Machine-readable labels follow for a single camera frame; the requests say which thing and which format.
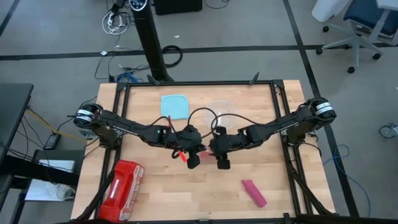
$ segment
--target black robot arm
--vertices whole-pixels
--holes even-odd
[[[74,117],[75,125],[79,128],[92,130],[100,137],[100,144],[104,147],[120,146],[120,134],[115,131],[117,129],[123,133],[133,134],[153,147],[187,152],[189,154],[187,165],[190,169],[200,163],[197,153],[206,150],[205,145],[201,143],[200,133],[192,125],[187,125],[183,130],[177,132],[174,131],[171,123],[169,126],[154,124],[146,126],[104,110],[97,104],[83,105]]]
[[[289,144],[297,144],[312,132],[330,124],[336,113],[324,98],[315,98],[301,104],[297,111],[267,124],[252,124],[241,128],[237,134],[227,134],[224,127],[216,127],[210,149],[217,159],[219,169],[229,169],[227,153],[260,146],[273,134],[282,132]]]

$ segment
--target red plastic container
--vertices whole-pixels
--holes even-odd
[[[120,223],[130,219],[144,168],[136,162],[120,160],[114,172],[111,189],[99,209],[98,217]]]

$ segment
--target white cable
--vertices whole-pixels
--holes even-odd
[[[108,30],[106,30],[106,29],[105,29],[105,26],[104,26],[104,22],[105,22],[105,19],[107,18],[108,15],[109,15],[108,21],[106,22],[106,23],[107,23]],[[114,28],[112,28],[113,25],[110,26],[110,25],[108,24],[108,22],[111,21],[111,20],[110,20],[111,16],[113,16],[113,13],[112,13],[111,11],[109,11],[109,12],[106,13],[105,16],[102,18],[102,29],[104,30],[104,32],[105,32],[106,34],[109,34],[109,35],[120,35],[120,34],[124,33],[125,31],[127,31],[128,26],[127,26],[127,24],[123,23],[123,19],[122,19],[122,16],[121,16],[121,15],[119,15],[119,25],[118,25],[118,26],[115,26]]]

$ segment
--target clear plastic cup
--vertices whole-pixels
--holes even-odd
[[[235,113],[235,108],[229,101],[213,101],[207,108],[213,110],[216,115],[222,115],[226,113]],[[211,128],[211,122],[214,120],[215,116],[210,111],[205,111],[205,123],[209,128]],[[232,128],[234,126],[234,116],[220,116],[217,118],[217,126],[225,127],[226,129]]]

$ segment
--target office chair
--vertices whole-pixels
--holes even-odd
[[[391,1],[396,2],[396,0],[353,0],[343,19],[350,21],[353,30],[346,30],[330,24],[330,26],[349,34],[349,37],[324,45],[317,49],[317,55],[322,54],[324,49],[341,45],[345,45],[345,49],[353,48],[355,65],[348,68],[348,73],[354,73],[355,69],[359,67],[360,46],[375,51],[373,59],[378,60],[383,52],[372,44],[373,42],[379,40],[389,45],[398,44],[398,12],[395,11],[398,10],[398,7],[383,4],[384,2],[391,3]],[[328,31],[329,27],[325,26],[323,32]]]

